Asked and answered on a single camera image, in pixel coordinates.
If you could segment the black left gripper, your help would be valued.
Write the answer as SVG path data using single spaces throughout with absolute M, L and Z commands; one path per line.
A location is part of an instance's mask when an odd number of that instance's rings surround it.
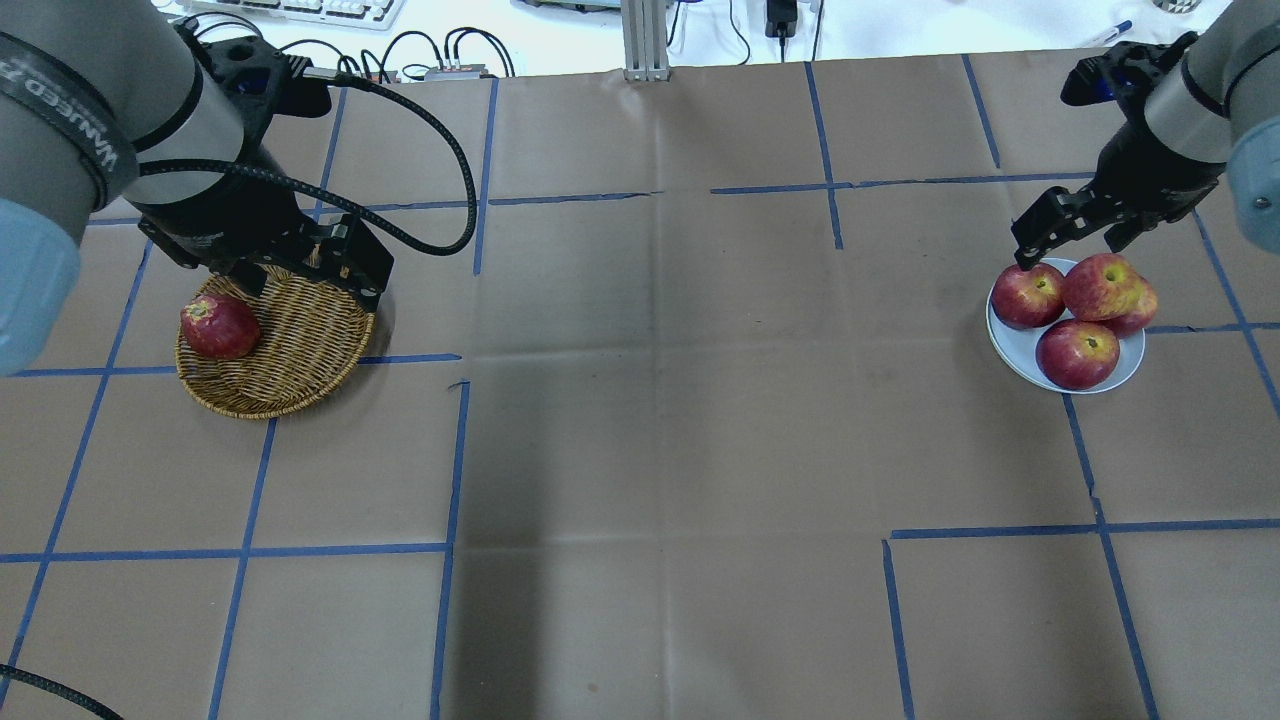
M 348 293 L 374 313 L 394 259 L 356 211 L 323 224 L 306 215 L 302 188 L 265 149 L 279 117 L 321 118 L 332 95 L 308 77 L 312 63 L 257 37 L 212 44 L 182 37 L 193 81 L 178 113 L 140 138 L 142 167 L 131 186 L 140 228 L 175 264 L 206 266 L 251 296 L 268 268 Z

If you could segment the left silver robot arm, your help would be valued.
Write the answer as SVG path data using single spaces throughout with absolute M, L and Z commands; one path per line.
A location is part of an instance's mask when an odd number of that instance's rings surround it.
M 320 225 L 262 147 L 324 117 L 333 70 L 262 40 L 201 44 L 143 1 L 3 4 L 3 374 L 44 351 L 116 199 L 175 264 L 257 296 L 278 266 L 375 311 L 393 266 L 356 210 Z

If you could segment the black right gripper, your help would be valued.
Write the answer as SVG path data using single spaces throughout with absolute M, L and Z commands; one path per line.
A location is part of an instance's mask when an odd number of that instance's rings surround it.
M 1198 33 L 1171 44 L 1121 41 L 1076 63 L 1060 99 L 1075 108 L 1115 102 L 1125 120 L 1100 151 L 1092 179 L 1075 192 L 1046 190 L 1011 224 L 1014 261 L 1029 272 L 1046 255 L 1097 231 L 1123 252 L 1157 224 L 1183 219 L 1226 169 L 1222 101 L 1190 76 Z

